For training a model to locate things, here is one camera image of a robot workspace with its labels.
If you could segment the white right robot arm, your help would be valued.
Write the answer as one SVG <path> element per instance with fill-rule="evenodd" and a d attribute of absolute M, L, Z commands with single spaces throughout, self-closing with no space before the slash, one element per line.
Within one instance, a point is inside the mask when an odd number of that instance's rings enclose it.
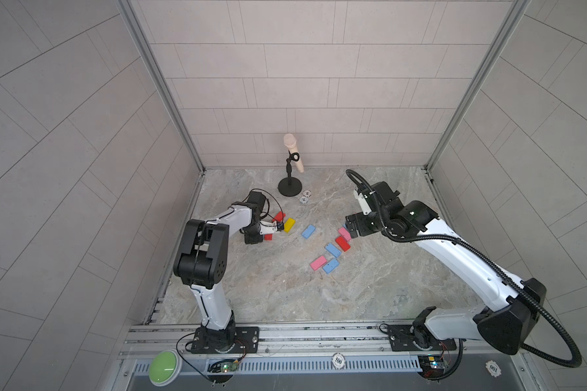
<path fill-rule="evenodd" d="M 414 243 L 440 260 L 480 297 L 484 308 L 424 309 L 412 323 L 411 334 L 420 349 L 436 340 L 484 340 L 491 347 L 515 355 L 540 319 L 546 287 L 535 279 L 522 280 L 489 260 L 420 201 L 402 205 L 365 206 L 346 218 L 352 237 L 381 233 L 396 243 Z"/>

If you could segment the yellow block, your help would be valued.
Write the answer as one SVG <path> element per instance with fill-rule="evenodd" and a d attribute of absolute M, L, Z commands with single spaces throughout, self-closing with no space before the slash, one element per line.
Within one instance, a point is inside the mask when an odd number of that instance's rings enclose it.
<path fill-rule="evenodd" d="M 293 218 L 288 218 L 285 222 L 285 225 L 284 225 L 284 231 L 286 233 L 289 233 L 292 230 L 295 223 L 296 223 L 296 221 Z"/>

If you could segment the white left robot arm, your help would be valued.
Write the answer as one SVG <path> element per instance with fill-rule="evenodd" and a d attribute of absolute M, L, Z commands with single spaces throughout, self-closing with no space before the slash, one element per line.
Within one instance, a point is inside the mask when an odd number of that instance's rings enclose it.
<path fill-rule="evenodd" d="M 236 203 L 214 218 L 191 219 L 184 227 L 173 273 L 195 296 L 202 315 L 201 341 L 214 349 L 232 347 L 236 333 L 234 313 L 221 285 L 229 238 L 240 230 L 260 235 L 261 213 L 255 203 Z"/>

